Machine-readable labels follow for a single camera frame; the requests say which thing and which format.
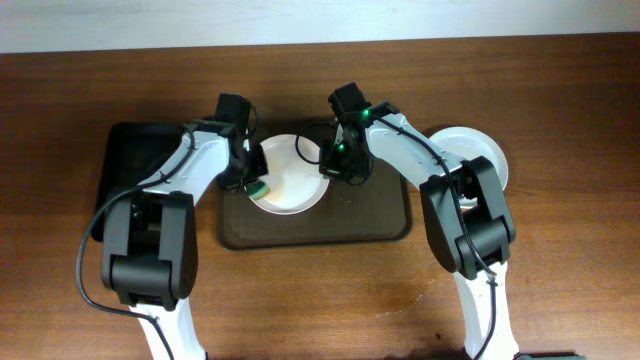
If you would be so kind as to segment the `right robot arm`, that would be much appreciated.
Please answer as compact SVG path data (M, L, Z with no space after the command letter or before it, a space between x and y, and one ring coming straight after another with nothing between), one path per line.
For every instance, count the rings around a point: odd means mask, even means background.
M515 359L506 273L515 224L494 165L467 160L416 130L393 104L366 100L355 83L328 97L336 129L321 145L319 171L358 185L375 160L389 164L420 192L426 238L456 282L471 359Z

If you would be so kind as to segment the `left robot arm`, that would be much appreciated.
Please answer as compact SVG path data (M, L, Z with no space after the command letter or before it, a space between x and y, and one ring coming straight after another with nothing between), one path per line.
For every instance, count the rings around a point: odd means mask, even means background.
M205 359L189 296L198 270L195 207L212 183L240 190L266 174L258 116L223 93L211 116L185 125L120 123L109 135L93 236L101 279L128 306L156 359Z

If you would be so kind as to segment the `green yellow sponge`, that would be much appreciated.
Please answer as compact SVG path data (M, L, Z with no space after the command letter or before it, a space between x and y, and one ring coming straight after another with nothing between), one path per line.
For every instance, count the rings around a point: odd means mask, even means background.
M247 185L246 193L253 200L264 198L271 192L271 188L264 181L257 180Z

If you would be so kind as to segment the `white plate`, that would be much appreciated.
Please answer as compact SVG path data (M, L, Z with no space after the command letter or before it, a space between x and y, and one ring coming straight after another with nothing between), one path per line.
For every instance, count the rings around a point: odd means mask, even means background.
M276 215L294 215L318 203L330 181L319 172L320 148L313 141L293 134L281 134L263 140L268 173L260 177L266 194L251 201L263 211Z
M448 127L437 131L429 140L447 153L465 160L484 157L489 160L499 178L502 191L506 190L509 168L506 156L498 143L487 134L469 127Z

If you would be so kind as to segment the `white plate top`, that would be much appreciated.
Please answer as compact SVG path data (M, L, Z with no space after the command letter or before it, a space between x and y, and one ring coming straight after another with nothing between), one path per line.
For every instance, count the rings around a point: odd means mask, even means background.
M330 181L319 172L320 148L313 141L293 134L281 134L263 140L268 173L260 177L266 194L251 201L263 211L276 215L294 215L318 203Z

